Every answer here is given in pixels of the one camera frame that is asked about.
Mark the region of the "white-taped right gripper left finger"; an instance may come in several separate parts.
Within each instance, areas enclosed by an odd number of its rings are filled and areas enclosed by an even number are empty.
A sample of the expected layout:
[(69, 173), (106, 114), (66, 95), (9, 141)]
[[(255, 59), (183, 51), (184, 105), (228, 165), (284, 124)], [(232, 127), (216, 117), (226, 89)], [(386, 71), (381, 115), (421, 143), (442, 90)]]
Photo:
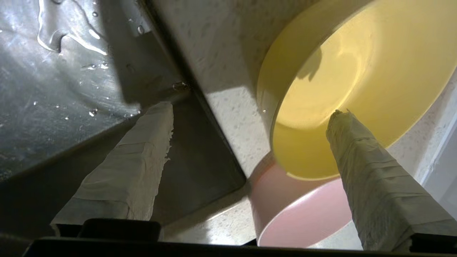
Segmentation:
[(81, 226), (90, 218), (150, 220), (169, 159), (173, 128), (171, 102), (162, 101), (149, 108), (83, 179), (51, 226)]

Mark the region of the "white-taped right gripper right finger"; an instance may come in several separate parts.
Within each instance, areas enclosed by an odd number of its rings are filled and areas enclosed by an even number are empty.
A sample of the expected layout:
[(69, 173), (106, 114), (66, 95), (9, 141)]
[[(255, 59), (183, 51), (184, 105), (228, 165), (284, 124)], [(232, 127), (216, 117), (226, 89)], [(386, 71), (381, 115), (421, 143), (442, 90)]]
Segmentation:
[(326, 137), (364, 250), (456, 251), (456, 220), (352, 112), (336, 110)]

